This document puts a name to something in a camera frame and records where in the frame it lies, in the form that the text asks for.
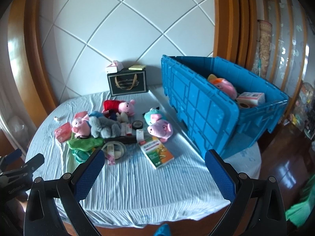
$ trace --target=gray plush elephant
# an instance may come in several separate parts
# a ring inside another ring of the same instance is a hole
[[[94,117],[89,118],[91,125],[91,135],[95,138],[112,138],[118,137],[121,134],[120,122],[108,119],[106,117]]]

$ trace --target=table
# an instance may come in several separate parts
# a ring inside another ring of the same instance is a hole
[[[102,110],[103,101],[109,98],[110,93],[103,92],[70,99],[46,118],[26,156],[26,160],[37,153],[45,157],[45,163],[34,172],[33,179],[41,176],[44,180],[52,180],[75,169],[78,164],[75,164],[72,152],[68,145],[55,139],[54,129],[71,122],[77,112]],[[229,204],[223,199],[198,149],[188,139],[185,128],[177,121],[161,86],[150,87],[148,93],[115,99],[136,100],[136,115],[132,121],[143,120],[144,112],[160,106],[174,128],[174,134],[165,146],[175,159],[155,170],[136,144],[127,145],[127,153],[116,165],[105,164],[88,197],[80,201],[96,226],[144,227],[163,221],[199,220]],[[61,120],[54,121],[54,116]],[[245,172],[251,178],[259,176],[261,157],[257,143],[225,161],[237,172]],[[59,199],[56,206],[62,219],[69,222]]]

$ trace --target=blue storage bin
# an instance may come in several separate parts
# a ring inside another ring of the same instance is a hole
[[[207,81],[214,74],[225,78],[238,93],[263,92],[266,103],[239,109],[228,95]],[[177,118],[204,158],[214,149],[228,158],[252,146],[267,129],[274,130],[289,97],[275,85],[220,57],[162,57],[162,81]]]

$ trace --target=bolt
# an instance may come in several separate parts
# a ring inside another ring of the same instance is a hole
[[[269,181],[272,182],[272,183],[275,183],[277,180],[276,180],[275,177],[270,176],[270,177],[269,177]]]
[[[241,179],[246,179],[247,178],[247,175],[245,173],[239,173],[238,176]]]
[[[65,180],[69,179],[70,177],[71,177],[71,174],[70,174],[70,173],[65,173],[65,174],[62,176],[62,178],[65,179]]]
[[[42,180],[42,178],[39,176],[39,177],[36,177],[36,178],[35,178],[34,182],[35,182],[35,183],[39,183],[41,180]]]

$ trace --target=orange and green medicine box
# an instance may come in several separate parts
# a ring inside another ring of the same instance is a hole
[[[161,143],[161,141],[153,136],[139,143],[141,150],[152,164],[153,168],[157,169],[174,160],[174,156]]]

